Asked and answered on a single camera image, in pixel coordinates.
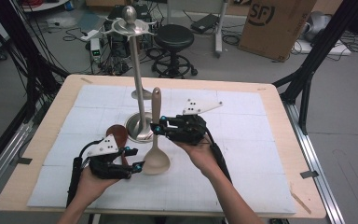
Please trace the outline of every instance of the cardboard box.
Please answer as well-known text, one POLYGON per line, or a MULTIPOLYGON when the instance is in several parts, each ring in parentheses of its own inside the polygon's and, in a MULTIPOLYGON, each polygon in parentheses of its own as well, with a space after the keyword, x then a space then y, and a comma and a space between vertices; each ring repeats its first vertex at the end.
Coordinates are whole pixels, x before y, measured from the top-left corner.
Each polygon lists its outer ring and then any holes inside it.
POLYGON ((253 0, 239 49, 286 61, 316 0, 253 0))
POLYGON ((129 6, 131 0, 86 0, 88 7, 113 7, 115 5, 129 6))
MULTIPOLYGON (((334 15, 342 0, 317 0, 312 11, 321 11, 324 14, 334 15)), ((249 12, 249 5, 235 4, 234 0, 228 0, 226 15, 246 16, 249 12)))
POLYGON ((249 12, 249 5, 235 4, 234 0, 228 0, 226 15, 246 16, 248 12, 249 12))

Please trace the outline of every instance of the human hand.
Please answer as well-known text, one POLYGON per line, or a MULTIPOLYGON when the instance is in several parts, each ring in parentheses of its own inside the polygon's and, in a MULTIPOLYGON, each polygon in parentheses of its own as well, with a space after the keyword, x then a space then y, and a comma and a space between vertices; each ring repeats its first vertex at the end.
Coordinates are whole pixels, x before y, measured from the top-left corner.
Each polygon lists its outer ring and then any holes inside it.
POLYGON ((98 199, 108 187, 118 181, 119 179, 101 179, 93 175, 87 166, 81 173, 74 201, 87 207, 98 199))
POLYGON ((196 146, 174 142, 187 153, 194 165, 208 178, 211 174, 213 174, 213 172, 216 172, 217 170, 220 171, 216 159, 211 151, 210 142, 211 141, 209 140, 208 135, 205 135, 205 137, 201 139, 196 146))

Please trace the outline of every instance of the chair base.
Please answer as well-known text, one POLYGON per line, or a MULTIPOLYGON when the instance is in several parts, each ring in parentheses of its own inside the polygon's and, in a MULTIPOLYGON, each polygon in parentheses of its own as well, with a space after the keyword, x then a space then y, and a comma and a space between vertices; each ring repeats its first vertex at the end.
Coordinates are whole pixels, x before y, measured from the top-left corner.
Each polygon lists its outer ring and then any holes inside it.
POLYGON ((155 60, 152 65, 152 71, 159 73, 158 77, 181 77, 184 79, 184 74, 188 71, 191 72, 192 76, 196 76, 198 71, 194 68, 193 64, 190 61, 175 53, 171 53, 171 55, 162 55, 155 60))

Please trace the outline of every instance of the stool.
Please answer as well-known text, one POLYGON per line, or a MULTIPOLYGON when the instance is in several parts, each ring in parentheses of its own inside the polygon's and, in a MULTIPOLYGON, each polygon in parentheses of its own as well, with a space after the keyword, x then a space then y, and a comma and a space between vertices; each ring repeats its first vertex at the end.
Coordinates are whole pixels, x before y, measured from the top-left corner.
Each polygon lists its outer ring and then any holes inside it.
POLYGON ((155 35, 155 42, 169 54, 162 54, 156 58, 152 65, 152 71, 158 72, 158 77, 181 77, 184 78, 191 69, 191 75, 195 76, 198 71, 194 69, 190 61, 177 53, 190 47, 194 42, 194 35, 183 26, 168 24, 161 26, 155 35))

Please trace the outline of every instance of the silver ball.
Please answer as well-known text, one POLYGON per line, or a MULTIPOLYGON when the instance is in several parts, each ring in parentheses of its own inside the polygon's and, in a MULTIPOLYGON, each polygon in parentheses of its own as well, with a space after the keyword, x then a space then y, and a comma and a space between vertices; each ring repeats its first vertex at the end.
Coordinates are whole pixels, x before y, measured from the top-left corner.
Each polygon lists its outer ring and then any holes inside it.
POLYGON ((123 12, 121 16, 126 23, 134 24, 137 17, 136 10, 132 6, 126 6, 123 8, 123 12))

